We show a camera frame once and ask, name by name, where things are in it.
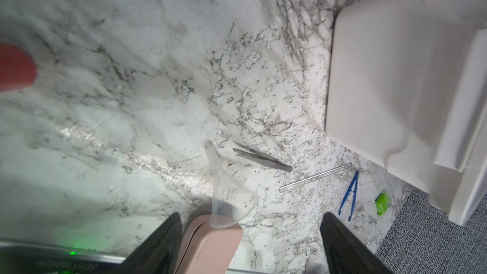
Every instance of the marble tabletop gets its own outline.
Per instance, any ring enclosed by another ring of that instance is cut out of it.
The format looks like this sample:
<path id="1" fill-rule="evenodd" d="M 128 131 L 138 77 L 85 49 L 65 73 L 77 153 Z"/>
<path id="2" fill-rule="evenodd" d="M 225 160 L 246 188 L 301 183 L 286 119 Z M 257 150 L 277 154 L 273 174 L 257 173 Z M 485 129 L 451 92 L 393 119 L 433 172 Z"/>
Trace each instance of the marble tabletop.
<path id="1" fill-rule="evenodd" d="M 334 19 L 355 1 L 0 0 L 0 41 L 38 68 L 0 94 L 0 237 L 129 254 L 173 212 L 208 212 L 209 139 L 259 196 L 230 267 L 326 272 L 320 221 L 355 169 L 354 215 L 346 203 L 339 218 L 374 252 L 411 188 L 397 181 L 378 217 L 376 168 L 324 131 Z"/>

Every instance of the red rounded object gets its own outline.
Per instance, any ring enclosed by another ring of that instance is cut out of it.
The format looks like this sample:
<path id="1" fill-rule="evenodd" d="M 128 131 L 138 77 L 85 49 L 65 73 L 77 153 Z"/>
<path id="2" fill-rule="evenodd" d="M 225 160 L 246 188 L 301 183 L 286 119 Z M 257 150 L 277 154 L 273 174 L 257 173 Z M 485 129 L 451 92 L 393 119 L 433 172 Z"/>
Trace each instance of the red rounded object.
<path id="1" fill-rule="evenodd" d="M 36 74 L 29 54 L 14 45 L 0 44 L 0 92 L 31 86 Z"/>

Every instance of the metal tweezers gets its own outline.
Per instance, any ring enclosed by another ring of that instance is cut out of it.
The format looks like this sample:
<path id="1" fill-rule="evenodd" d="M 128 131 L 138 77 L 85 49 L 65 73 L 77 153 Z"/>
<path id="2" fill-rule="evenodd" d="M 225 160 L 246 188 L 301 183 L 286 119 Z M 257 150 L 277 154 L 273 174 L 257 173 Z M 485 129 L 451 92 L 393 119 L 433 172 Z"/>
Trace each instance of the metal tweezers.
<path id="1" fill-rule="evenodd" d="M 247 150 L 250 150 L 250 151 L 257 154 L 257 155 L 251 154 L 247 151 L 243 151 L 243 150 L 234 148 L 233 151 L 235 151 L 237 153 L 237 155 L 242 157 L 242 158 L 245 158 L 247 160 L 251 160 L 253 162 L 259 163 L 260 165 L 265 166 L 265 167 L 281 169 L 281 170 L 287 171 L 288 173 L 293 171 L 292 167 L 279 162 L 277 159 L 275 159 L 269 155 L 266 155 L 265 153 L 250 149 L 246 146 L 241 146 L 241 147 L 245 148 Z"/>
<path id="2" fill-rule="evenodd" d="M 358 185 L 358 170 L 356 171 L 354 178 L 352 179 L 352 182 L 350 182 L 350 186 L 347 189 L 347 192 L 345 193 L 345 196 L 343 200 L 341 201 L 340 209 L 338 210 L 338 215 L 340 216 L 341 214 L 341 208 L 345 204 L 345 201 L 348 198 L 348 194 L 352 191 L 352 186 L 355 183 L 355 188 L 354 188 L 354 198 L 352 199 L 352 211 L 350 212 L 350 217 L 348 217 L 348 221 L 352 219 L 352 214 L 354 213 L 354 208 L 355 208 L 355 200 L 357 198 L 357 185 Z"/>

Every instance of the metal bar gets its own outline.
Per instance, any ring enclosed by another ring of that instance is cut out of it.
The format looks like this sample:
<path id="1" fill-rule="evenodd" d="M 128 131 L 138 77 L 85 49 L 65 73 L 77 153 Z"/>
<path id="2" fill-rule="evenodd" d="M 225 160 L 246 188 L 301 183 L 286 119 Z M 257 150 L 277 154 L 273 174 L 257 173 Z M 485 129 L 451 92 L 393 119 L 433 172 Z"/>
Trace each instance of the metal bar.
<path id="1" fill-rule="evenodd" d="M 338 169 L 342 169 L 342 168 L 345 168 L 345 167 L 348 167 L 348 166 L 352 166 L 351 163 L 348 163 L 348 164 L 345 164 L 343 166 L 340 166 L 340 167 L 337 167 L 337 168 L 333 168 L 333 169 L 330 169 L 330 170 L 327 170 L 325 172 L 322 172 L 322 173 L 319 173 L 317 175 L 314 175 L 314 176 L 311 176 L 311 177 L 307 177 L 306 179 L 303 179 L 303 180 L 299 180 L 299 181 L 296 181 L 296 182 L 293 182 L 293 183 L 290 183 L 290 184 L 287 184 L 285 186 L 281 186 L 279 187 L 279 191 L 285 189 L 286 187 L 289 187 L 289 186 L 293 186 L 293 185 L 296 185 L 296 184 L 299 184 L 299 183 L 302 183 L 302 182 L 305 182 L 305 181 L 308 181 L 308 180 L 311 180 L 311 179 L 314 179 L 314 178 L 317 178 L 317 177 L 320 177 L 320 176 L 323 176 L 327 173 L 331 173 L 331 172 L 334 172 Z"/>

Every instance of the gray fabric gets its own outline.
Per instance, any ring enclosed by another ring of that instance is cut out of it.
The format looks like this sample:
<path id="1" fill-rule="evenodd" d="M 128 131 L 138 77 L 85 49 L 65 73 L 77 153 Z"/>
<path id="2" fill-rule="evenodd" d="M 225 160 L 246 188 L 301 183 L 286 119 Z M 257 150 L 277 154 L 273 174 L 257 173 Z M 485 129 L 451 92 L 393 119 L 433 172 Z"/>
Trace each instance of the gray fabric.
<path id="1" fill-rule="evenodd" d="M 396 274 L 487 273 L 486 197 L 460 227 L 415 188 L 375 255 Z"/>

